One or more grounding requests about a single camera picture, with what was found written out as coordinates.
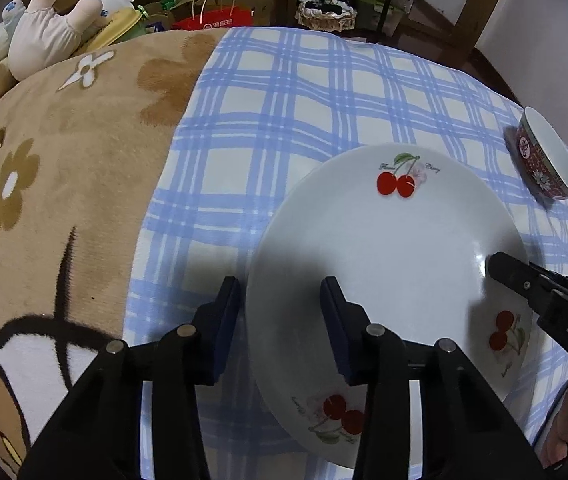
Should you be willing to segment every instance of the hand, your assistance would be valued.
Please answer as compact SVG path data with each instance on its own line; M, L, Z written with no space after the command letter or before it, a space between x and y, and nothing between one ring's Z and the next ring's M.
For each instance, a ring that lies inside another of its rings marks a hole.
M539 457L542 466L548 467L566 458L568 453L568 390L562 407L551 424L551 430L542 446Z

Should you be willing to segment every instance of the cherry print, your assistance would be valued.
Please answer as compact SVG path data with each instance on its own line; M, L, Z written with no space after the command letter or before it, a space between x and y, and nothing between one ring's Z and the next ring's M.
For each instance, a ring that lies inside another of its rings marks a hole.
M506 332L515 321L515 316L509 310L501 311L495 318L495 325L500 332Z
M341 395L332 395L324 401L324 414L331 420L340 420L346 413L346 400Z
M397 179L393 173L384 171L378 176L378 191L380 194L386 196L395 191L397 187Z
M357 435L364 429L364 413L360 410L349 410L342 417L342 427L347 433Z
M402 175L397 179L397 192L403 198L408 198L415 191L415 181L411 175Z
M488 345L491 347L491 350L499 352L506 346L507 340L506 332L493 332L488 339Z

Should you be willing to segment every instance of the blue plaid tablecloth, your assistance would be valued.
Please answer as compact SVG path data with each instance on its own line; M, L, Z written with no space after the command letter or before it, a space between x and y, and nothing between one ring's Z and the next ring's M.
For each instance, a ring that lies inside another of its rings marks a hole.
M362 144L409 142L462 162L506 204L529 258L568 275L568 204L536 202L505 132L522 109L467 74L392 48L286 28L231 29L206 64L177 126L138 238L124 336L158 339L191 320L251 255L291 187ZM526 436L568 377L568 355L532 334L506 404ZM198 390L217 480L336 480L351 471L307 453L275 421L251 375L240 316L221 381ZM150 479L150 409L142 476ZM419 475L412 468L411 477Z

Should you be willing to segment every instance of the screw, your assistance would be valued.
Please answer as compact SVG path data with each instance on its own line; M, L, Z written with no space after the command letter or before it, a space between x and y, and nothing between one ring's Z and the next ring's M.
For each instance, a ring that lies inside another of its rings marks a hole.
M446 353L449 353L449 354L458 347L455 344L455 342L452 339L449 339L448 337L440 339L438 341L438 345L440 345L440 348L443 351L445 351Z
M192 324L184 324L177 327L177 335L180 337L190 337L194 335L198 330Z
M121 352L124 349L124 343L119 339L114 339L113 341L109 341L106 345L106 351L109 354L116 354L117 352Z
M385 331L386 329L379 323L371 323L370 325L366 326L366 333L374 337L380 337L381 335L384 335Z

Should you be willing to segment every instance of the white bowl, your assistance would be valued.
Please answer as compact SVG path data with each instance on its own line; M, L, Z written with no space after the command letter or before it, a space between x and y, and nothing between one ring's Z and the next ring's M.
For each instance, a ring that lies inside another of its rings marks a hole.
M524 108L516 135L526 172L547 197L568 198L568 150L554 128L534 108Z

